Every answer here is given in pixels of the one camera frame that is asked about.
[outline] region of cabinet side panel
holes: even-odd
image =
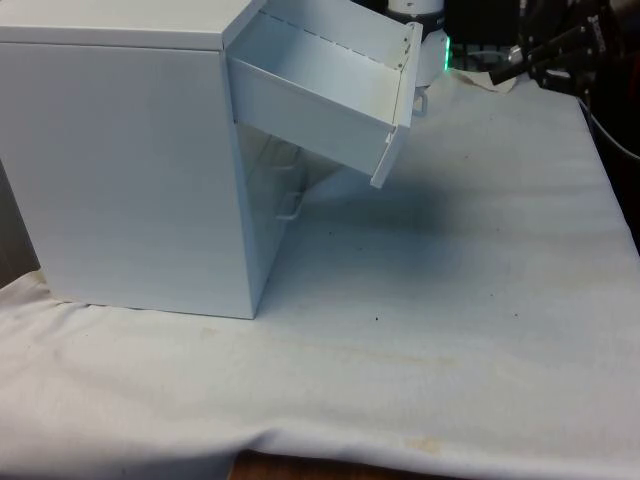
[[[219,54],[0,44],[0,158],[63,299],[251,317]]]

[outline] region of table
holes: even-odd
[[[640,263],[574,99],[430,87],[388,186],[309,192],[256,321],[0,291],[0,469],[223,478],[243,449],[640,471]]]

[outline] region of stain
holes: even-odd
[[[204,327],[202,330],[200,330],[200,338],[202,340],[211,339],[216,335],[218,335],[218,331],[215,328]]]
[[[442,442],[435,438],[409,438],[404,443],[409,448],[431,455],[440,455],[442,452]]]

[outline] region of white drawer unit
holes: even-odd
[[[0,158],[53,293],[253,318],[301,149],[386,180],[420,28],[349,0],[2,0]]]

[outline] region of cabinet top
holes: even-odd
[[[266,0],[0,0],[0,42],[224,50]]]

